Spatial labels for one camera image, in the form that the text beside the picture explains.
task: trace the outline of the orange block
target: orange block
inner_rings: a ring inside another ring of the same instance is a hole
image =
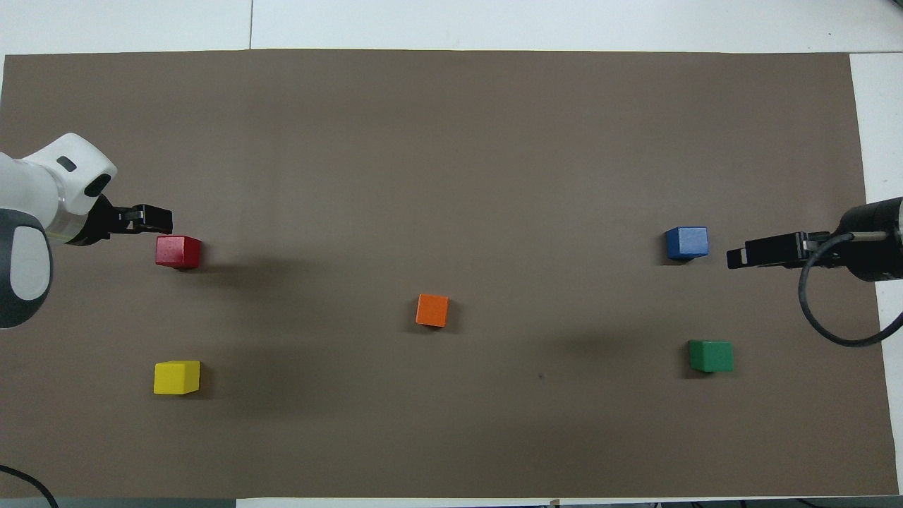
[[[447,296],[420,295],[417,299],[417,318],[419,325],[445,326],[449,314],[449,298]]]

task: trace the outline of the white table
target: white table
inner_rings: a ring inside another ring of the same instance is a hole
[[[0,0],[3,55],[262,48],[848,52],[867,199],[903,194],[903,8],[890,0]],[[826,227],[838,219],[826,217]],[[886,325],[903,308],[903,281],[879,283],[877,293]],[[903,334],[882,348],[903,479]],[[262,499],[239,506],[549,502]]]

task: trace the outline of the red block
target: red block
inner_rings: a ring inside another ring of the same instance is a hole
[[[182,235],[158,236],[156,263],[179,269],[197,268],[200,265],[200,240]]]

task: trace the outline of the green block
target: green block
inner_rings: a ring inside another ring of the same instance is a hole
[[[733,346],[727,341],[690,341],[690,366],[702,372],[731,372]]]

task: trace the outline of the blue block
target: blue block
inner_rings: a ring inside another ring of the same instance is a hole
[[[686,261],[709,255],[709,231],[705,226],[681,226],[665,233],[668,258]]]

